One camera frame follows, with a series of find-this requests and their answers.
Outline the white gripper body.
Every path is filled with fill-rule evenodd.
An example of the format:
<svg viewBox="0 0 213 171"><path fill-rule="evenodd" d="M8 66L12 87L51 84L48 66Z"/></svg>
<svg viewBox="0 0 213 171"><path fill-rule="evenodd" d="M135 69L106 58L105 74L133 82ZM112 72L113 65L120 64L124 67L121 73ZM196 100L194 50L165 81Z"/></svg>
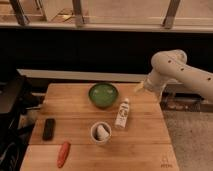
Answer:
<svg viewBox="0 0 213 171"><path fill-rule="evenodd" d="M157 98L160 98L162 96L162 89L159 86L154 85L149 79L145 79L144 81L141 81L134 88L135 92L145 91L145 90L154 93Z"/></svg>

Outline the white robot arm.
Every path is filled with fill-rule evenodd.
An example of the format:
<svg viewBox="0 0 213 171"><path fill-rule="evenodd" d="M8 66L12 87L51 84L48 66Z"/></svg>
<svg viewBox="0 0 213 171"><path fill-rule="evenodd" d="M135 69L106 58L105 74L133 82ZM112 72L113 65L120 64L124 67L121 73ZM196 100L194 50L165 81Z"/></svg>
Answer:
<svg viewBox="0 0 213 171"><path fill-rule="evenodd" d="M152 71L134 88L148 90L161 99L171 79L181 82L189 90L213 102L213 73L187 65L187 54L180 49L160 51L151 58Z"/></svg>

